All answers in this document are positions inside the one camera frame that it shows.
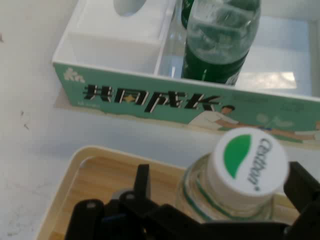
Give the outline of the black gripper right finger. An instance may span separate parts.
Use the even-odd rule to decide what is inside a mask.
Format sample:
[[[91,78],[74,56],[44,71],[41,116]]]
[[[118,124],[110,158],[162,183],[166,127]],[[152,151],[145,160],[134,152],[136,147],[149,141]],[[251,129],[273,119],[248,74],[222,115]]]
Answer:
[[[284,193],[299,212],[294,223],[285,229],[286,240],[320,238],[320,183],[298,162],[289,163]]]

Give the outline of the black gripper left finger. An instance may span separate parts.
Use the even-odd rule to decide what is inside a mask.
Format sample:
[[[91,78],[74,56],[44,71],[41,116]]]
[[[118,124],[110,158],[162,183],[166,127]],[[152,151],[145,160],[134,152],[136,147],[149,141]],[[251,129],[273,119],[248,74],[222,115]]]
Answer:
[[[133,188],[110,200],[78,202],[65,234],[66,240],[199,240],[203,228],[169,204],[150,199],[149,164],[137,167]]]

